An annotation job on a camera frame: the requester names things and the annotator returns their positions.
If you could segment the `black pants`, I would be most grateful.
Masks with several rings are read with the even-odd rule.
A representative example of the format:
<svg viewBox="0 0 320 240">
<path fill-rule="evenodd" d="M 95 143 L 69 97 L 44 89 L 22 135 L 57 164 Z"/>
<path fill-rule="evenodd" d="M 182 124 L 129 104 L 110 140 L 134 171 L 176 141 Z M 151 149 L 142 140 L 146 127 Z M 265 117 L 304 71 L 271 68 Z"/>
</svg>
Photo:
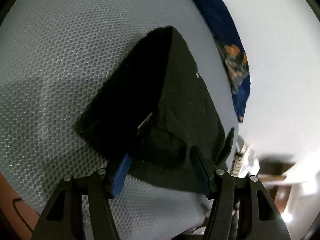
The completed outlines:
<svg viewBox="0 0 320 240">
<path fill-rule="evenodd" d="M 214 98 L 185 39 L 172 26 L 143 37 L 104 82 L 74 127 L 111 164 L 165 189 L 202 193 L 193 150 L 224 166 L 237 130 Z"/>
</svg>

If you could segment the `grey mesh mattress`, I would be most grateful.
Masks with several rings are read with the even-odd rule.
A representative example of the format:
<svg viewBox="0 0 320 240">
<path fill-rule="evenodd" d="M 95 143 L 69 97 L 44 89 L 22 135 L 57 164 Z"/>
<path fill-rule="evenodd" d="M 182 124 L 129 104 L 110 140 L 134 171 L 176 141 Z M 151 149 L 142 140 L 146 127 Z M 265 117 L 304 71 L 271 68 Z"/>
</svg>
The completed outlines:
<svg viewBox="0 0 320 240">
<path fill-rule="evenodd" d="M 225 132 L 228 77 L 192 0 L 17 0 L 1 24 L 1 174 L 36 213 L 60 180 L 106 165 L 73 126 L 133 46 L 171 25 L 185 39 Z"/>
</svg>

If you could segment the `blue floral blanket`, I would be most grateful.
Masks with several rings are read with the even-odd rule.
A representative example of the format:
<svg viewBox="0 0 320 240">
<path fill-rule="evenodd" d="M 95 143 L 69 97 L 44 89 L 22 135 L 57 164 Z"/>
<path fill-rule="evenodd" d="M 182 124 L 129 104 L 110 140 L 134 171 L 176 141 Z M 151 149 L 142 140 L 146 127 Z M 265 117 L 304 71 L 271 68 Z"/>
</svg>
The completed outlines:
<svg viewBox="0 0 320 240">
<path fill-rule="evenodd" d="M 247 55 L 223 0 L 193 0 L 208 25 L 228 75 L 238 122 L 244 121 L 251 79 Z"/>
</svg>

